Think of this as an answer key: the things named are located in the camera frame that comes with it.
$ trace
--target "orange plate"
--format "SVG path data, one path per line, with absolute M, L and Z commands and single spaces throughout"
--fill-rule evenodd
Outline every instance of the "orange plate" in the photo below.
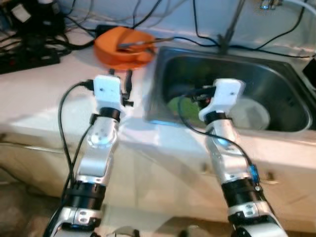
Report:
M 145 51 L 146 48 L 155 50 L 153 44 L 136 45 L 128 49 L 128 52 L 118 51 L 121 43 L 133 43 L 139 41 L 153 41 L 155 37 L 150 34 L 125 27 L 115 27 L 100 35 L 94 43 L 96 57 L 108 68 L 116 70 L 128 70 L 145 66 L 152 61 L 154 56 Z

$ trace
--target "white tile wall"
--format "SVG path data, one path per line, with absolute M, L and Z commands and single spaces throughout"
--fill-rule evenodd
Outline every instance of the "white tile wall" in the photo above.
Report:
M 70 6 L 72 0 L 60 0 L 62 4 Z M 138 14 L 144 15 L 149 12 L 157 0 L 142 0 Z M 171 8 L 181 0 L 163 0 L 155 14 L 164 13 L 170 1 Z M 196 0 L 198 23 L 203 35 L 216 37 L 223 34 L 232 19 L 232 14 L 238 0 Z M 88 9 L 90 0 L 77 0 L 78 9 Z M 132 15 L 137 0 L 94 0 L 94 12 L 115 19 L 121 19 Z M 233 38 L 235 43 L 247 45 L 260 44 L 289 30 L 296 22 L 300 7 L 291 3 L 285 3 L 276 10 L 263 11 L 259 9 L 260 0 L 246 0 L 245 7 L 238 22 L 236 33 Z M 145 26 L 152 25 L 159 18 L 149 19 Z M 171 15 L 167 16 L 155 29 L 174 31 L 176 34 L 192 35 L 194 32 L 192 0 L 186 0 Z M 288 47 L 314 47 L 316 45 L 316 17 L 306 11 L 299 28 L 281 39 L 274 42 L 275 45 Z

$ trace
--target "faucet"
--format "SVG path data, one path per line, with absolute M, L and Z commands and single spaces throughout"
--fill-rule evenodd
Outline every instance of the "faucet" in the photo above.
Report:
M 232 19 L 230 26 L 228 27 L 228 29 L 225 33 L 225 36 L 223 37 L 222 35 L 218 35 L 218 40 L 219 40 L 219 44 L 220 44 L 220 49 L 219 49 L 220 54 L 226 54 L 228 51 L 229 44 L 230 44 L 230 42 L 233 38 L 233 35 L 235 33 L 235 27 L 236 27 L 236 24 L 237 24 L 237 21 L 239 19 L 239 16 L 240 16 L 240 13 L 242 11 L 244 3 L 245 3 L 245 0 L 239 0 L 234 17 Z
M 260 8 L 263 10 L 274 10 L 277 6 L 281 5 L 282 0 L 261 0 Z

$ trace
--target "sink basin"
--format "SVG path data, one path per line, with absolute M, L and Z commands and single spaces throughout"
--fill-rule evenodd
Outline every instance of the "sink basin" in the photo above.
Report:
M 173 98 L 196 87 L 213 85 L 218 78 L 235 78 L 245 82 L 243 96 L 269 113 L 266 130 L 316 128 L 316 102 L 288 63 L 162 47 L 154 77 L 146 114 L 146 119 L 154 123 L 179 126 L 179 118 L 167 105 Z

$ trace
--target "floor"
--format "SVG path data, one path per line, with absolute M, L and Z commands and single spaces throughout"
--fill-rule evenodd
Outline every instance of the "floor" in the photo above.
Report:
M 0 237 L 41 237 L 50 216 L 59 204 L 58 198 L 35 195 L 23 184 L 0 185 Z M 105 206 L 105 217 L 99 229 L 102 237 L 122 226 L 140 230 L 141 237 L 177 237 L 188 226 L 199 226 L 208 233 L 198 237 L 229 237 L 229 224 L 192 218 L 171 217 L 136 209 Z M 315 237 L 315 234 L 288 233 L 289 237 Z

